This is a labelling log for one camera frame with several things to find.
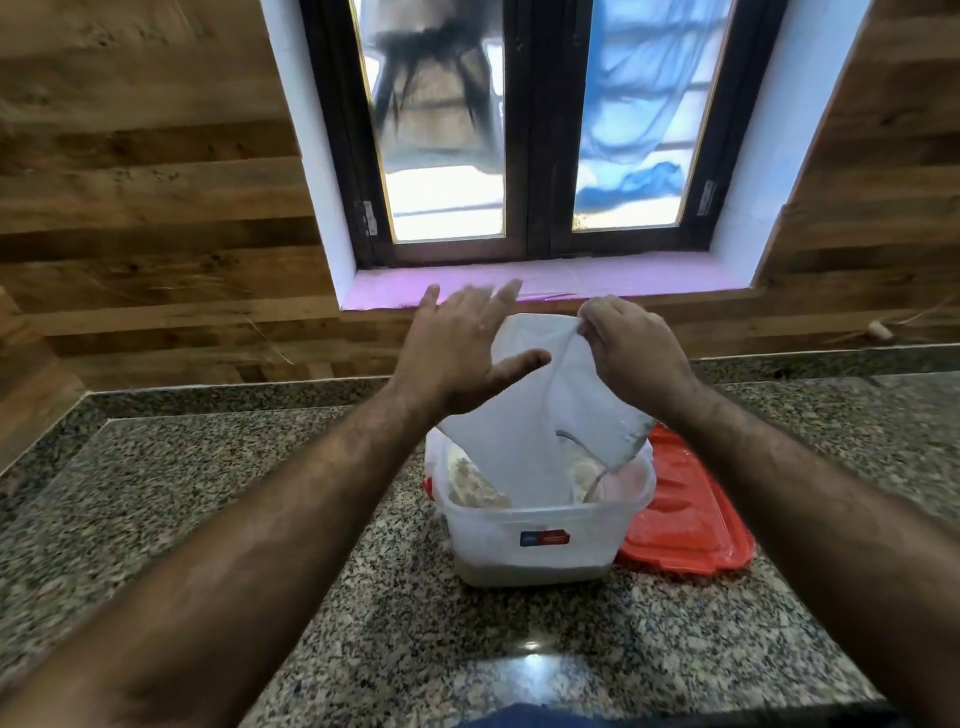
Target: container lid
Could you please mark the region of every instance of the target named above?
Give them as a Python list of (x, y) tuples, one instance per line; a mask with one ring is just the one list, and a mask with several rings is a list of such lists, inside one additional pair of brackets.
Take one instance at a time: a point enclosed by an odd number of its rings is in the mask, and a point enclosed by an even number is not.
[(710, 575), (754, 557), (754, 537), (681, 437), (657, 425), (650, 435), (657, 490), (634, 516), (617, 562)]

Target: dark wooden window frame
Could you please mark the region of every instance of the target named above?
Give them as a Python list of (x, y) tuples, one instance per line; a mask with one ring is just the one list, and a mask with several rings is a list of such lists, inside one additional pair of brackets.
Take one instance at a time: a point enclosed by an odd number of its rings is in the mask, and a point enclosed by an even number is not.
[(593, 0), (503, 3), (506, 235), (395, 243), (350, 2), (300, 0), (358, 267), (707, 250), (787, 0), (736, 0), (680, 224), (576, 232), (573, 202)]

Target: label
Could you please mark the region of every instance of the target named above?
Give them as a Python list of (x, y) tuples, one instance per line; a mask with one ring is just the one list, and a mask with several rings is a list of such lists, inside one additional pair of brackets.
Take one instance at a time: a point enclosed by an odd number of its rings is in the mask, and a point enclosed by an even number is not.
[(521, 546), (563, 546), (570, 543), (570, 534), (562, 528), (552, 531), (520, 531)]

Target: glass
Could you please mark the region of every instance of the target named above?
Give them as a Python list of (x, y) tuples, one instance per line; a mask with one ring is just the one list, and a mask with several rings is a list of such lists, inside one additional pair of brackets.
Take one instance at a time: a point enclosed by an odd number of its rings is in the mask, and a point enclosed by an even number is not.
[(394, 240), (504, 234), (503, 0), (351, 0)]
[(594, 0), (575, 231), (676, 225), (732, 0)]

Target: wooden wall panel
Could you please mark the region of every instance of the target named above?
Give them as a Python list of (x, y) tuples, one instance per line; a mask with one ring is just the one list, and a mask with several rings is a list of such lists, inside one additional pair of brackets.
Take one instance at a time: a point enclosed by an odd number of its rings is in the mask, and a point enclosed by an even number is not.
[(0, 288), (0, 473), (83, 393), (81, 381)]
[[(257, 0), (0, 9), (0, 285), (98, 390), (388, 374), (411, 318), (337, 308)], [(642, 302), (693, 356), (960, 341), (960, 6), (875, 0), (757, 290)]]

